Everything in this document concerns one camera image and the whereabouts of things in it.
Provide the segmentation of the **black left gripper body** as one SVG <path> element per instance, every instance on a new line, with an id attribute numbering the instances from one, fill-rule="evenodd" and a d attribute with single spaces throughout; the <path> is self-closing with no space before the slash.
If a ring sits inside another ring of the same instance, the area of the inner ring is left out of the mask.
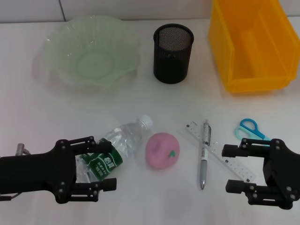
<path id="1" fill-rule="evenodd" d="M 57 203 L 72 200 L 76 181 L 73 142 L 58 140 L 52 150 L 41 154 L 0 158 L 0 194 L 49 191 Z"/>

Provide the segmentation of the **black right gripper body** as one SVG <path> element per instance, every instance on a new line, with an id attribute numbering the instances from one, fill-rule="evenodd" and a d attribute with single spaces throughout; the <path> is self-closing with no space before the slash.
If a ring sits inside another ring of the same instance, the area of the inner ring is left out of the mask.
<path id="1" fill-rule="evenodd" d="M 272 139 L 264 159 L 263 174 L 267 199 L 282 209 L 290 209 L 300 199 L 300 155 L 291 151 L 284 141 Z"/>

